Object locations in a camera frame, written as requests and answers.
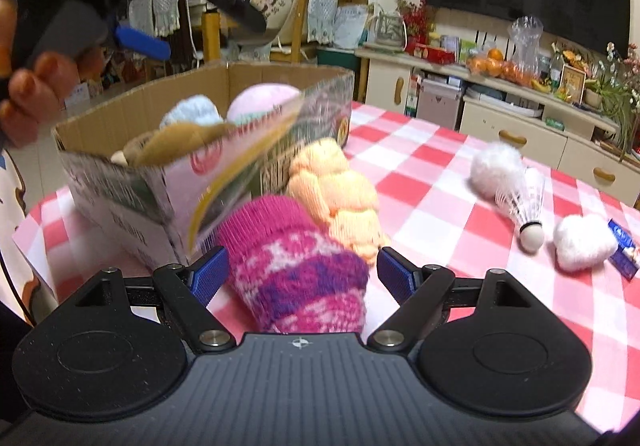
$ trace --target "cabinet door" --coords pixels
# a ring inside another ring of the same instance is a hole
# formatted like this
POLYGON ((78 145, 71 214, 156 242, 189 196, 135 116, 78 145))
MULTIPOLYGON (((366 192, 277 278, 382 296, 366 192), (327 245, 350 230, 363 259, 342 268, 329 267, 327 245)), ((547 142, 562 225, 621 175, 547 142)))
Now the cabinet door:
POLYGON ((567 137, 514 115, 465 101, 460 133, 485 142, 507 143, 522 155, 557 169, 567 137))
POLYGON ((366 104, 404 114, 411 68, 371 60, 366 104))
POLYGON ((604 155, 589 141, 569 139, 558 171, 604 191, 627 206, 633 206, 640 193, 640 171, 604 155))

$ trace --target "bottle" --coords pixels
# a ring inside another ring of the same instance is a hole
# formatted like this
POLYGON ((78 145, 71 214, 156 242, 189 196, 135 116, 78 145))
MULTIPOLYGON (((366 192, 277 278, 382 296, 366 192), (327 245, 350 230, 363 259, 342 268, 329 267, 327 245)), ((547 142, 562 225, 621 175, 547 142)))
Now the bottle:
POLYGON ((564 59, 562 52, 556 52, 551 59, 549 66, 549 78, 551 79, 551 91, 556 92, 560 88, 560 77, 562 76, 562 68, 564 67, 564 59))

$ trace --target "human hand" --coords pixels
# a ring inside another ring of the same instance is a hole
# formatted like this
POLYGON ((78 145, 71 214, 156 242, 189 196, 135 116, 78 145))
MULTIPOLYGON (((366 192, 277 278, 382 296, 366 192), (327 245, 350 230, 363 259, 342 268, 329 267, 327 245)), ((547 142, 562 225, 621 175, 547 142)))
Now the human hand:
POLYGON ((9 97, 0 97, 0 129, 17 147, 34 142, 38 124, 52 121, 80 79, 93 77, 104 67, 100 48, 92 48, 78 61, 46 52, 33 70, 12 75, 11 50, 17 23, 15 0, 0 0, 0 78, 11 76, 9 97))

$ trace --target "white fluffy ball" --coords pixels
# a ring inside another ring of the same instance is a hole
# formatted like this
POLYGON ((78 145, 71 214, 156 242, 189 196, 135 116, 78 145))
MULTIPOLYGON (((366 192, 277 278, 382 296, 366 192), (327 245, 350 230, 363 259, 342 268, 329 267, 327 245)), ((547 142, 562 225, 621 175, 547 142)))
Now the white fluffy ball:
POLYGON ((471 161, 470 180, 476 191, 486 199, 495 198, 499 187, 509 188, 524 176, 524 164, 516 148, 494 142, 471 161))
POLYGON ((618 241, 606 220, 598 215, 569 215, 554 231, 560 269, 576 272, 595 267, 618 249, 618 241))

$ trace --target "banana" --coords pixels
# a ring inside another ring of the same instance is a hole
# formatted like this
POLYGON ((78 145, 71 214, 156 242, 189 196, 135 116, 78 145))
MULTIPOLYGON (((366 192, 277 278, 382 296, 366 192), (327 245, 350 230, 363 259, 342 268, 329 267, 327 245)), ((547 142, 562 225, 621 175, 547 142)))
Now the banana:
POLYGON ((537 79, 531 79, 531 87, 536 90, 536 92, 549 93, 551 92, 551 87, 548 84, 542 84, 537 79))

